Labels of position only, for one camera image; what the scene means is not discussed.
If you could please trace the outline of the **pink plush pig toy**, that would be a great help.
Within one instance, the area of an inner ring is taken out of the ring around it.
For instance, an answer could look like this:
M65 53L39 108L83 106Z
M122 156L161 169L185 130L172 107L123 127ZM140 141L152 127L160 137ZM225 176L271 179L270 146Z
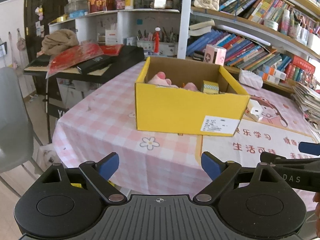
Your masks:
M179 88L177 85L172 84L172 81L170 79L166 78L166 75L164 72L158 72L154 77L151 78L151 80L148 81L148 84L161 86L161 87ZM199 91L196 85L192 82L183 84L181 88L186 90L191 90L194 92Z

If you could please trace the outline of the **red boxed book set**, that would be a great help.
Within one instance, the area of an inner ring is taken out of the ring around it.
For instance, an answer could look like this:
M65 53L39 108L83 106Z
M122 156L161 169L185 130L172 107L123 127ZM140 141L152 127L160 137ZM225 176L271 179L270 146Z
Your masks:
M304 74L313 75L315 66L301 57L294 55L291 57L290 63L285 68L286 79L300 82Z

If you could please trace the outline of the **pink checkered tablecloth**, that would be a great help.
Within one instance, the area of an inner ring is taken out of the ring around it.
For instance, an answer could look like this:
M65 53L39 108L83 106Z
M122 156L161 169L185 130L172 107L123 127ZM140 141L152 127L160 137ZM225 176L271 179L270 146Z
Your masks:
M295 104L278 94L259 90L287 122L285 128L243 119L232 137L143 132L136 128L135 80L139 63L89 94L57 124L53 145L68 167L99 161L111 152L120 158L111 180L118 186L145 194L198 193L210 183L200 155L208 151L222 161L255 167L263 151L302 159L300 142L317 139Z

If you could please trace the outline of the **white orange boxes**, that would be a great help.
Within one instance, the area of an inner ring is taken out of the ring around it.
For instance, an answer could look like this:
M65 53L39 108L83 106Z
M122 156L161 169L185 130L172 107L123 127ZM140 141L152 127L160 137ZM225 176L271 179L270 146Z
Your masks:
M278 85L280 81L286 80L286 74L281 72L273 67L263 65L261 68L258 68L255 73L259 75L264 81L268 81Z

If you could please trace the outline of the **stack of magazines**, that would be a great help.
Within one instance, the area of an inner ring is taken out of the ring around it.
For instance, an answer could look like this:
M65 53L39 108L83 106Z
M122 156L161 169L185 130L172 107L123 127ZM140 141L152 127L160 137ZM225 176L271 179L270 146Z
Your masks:
M319 133L319 94L298 82L292 88L292 98L302 111L305 121L313 131Z

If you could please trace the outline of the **pink cylindrical tissue box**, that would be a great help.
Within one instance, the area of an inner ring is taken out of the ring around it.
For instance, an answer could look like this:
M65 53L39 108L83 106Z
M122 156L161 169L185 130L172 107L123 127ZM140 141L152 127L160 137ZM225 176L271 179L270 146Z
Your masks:
M204 59L206 63L223 66L225 63L227 50L223 47L207 44L204 50Z

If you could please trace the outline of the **row of leaning books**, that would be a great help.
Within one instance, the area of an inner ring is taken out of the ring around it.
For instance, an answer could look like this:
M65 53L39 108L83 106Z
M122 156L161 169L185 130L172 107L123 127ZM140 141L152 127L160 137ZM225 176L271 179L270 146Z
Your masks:
M252 38L213 28L199 37L189 38L186 55L193 59L204 60L208 45L226 50L226 66L252 72L262 70L263 67L284 72L292 61L291 56L275 48L267 48Z

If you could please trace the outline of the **yellow cardboard box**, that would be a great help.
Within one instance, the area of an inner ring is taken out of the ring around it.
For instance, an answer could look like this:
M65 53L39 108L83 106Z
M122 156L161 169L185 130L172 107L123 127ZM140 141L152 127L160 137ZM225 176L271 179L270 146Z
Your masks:
M179 88L148 84L158 72ZM203 81L217 82L219 94L201 91ZM198 92L181 88L192 82ZM148 57L135 82L136 128L140 131L231 137L250 96L220 65Z

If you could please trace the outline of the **black keyboard piano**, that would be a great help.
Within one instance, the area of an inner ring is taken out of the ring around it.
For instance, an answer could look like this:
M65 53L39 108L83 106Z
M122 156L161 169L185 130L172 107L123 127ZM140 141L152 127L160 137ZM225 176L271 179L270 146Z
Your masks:
M143 48L123 46L117 56L100 55L60 70L53 77L105 84L143 60Z

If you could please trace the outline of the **white quilted pouch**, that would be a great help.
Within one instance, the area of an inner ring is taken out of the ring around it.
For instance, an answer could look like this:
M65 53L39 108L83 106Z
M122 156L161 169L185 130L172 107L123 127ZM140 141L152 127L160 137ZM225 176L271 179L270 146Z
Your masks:
M248 70L240 70L239 82L256 90L260 90L263 87L262 77Z

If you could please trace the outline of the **red bottle in holder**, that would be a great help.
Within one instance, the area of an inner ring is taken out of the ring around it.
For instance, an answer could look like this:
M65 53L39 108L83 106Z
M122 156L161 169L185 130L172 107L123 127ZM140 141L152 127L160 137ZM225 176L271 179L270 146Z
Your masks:
M160 27L155 28L155 45L154 45L154 53L156 55L159 55L159 44L160 44L160 33L161 29Z

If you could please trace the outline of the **white bookshelf frame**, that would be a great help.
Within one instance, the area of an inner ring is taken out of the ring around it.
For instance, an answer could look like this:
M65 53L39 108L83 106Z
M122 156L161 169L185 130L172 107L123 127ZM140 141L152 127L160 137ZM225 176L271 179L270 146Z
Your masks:
M173 29L179 34L177 57L183 59L186 56L190 22L192 20L203 22L208 19L213 19L217 27L238 31L241 34L250 34L266 45L281 48L306 60L319 61L319 55L315 51L280 32L223 12L192 7L191 0L182 0L181 11L132 9L95 12L50 24L49 31L52 33L60 29L71 29L75 31L79 42L96 41L99 33L112 30L112 24L115 24L117 41L122 44L126 38L137 36L138 31L149 33L153 32L156 27L165 30Z

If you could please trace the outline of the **white power adapter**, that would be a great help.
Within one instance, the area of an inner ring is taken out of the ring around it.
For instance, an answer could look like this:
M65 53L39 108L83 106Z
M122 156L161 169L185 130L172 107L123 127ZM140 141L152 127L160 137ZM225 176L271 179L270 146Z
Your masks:
M254 121L261 121L263 119L263 109L257 100L250 99L245 110L245 114Z

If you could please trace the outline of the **brown folded cloth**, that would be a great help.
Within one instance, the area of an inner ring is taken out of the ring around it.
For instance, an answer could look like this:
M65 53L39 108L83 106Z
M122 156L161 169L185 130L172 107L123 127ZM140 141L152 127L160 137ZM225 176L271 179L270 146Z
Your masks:
M78 46L76 33L69 29L56 30L44 37L41 51L46 55L59 55L66 49Z

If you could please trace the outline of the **grey plastic chair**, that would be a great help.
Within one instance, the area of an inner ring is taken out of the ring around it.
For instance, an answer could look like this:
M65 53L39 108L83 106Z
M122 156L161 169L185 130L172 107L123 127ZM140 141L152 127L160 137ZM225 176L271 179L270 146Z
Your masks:
M1 68L1 173L31 162L36 174L43 170L33 159L34 141L43 143L34 131L15 71Z

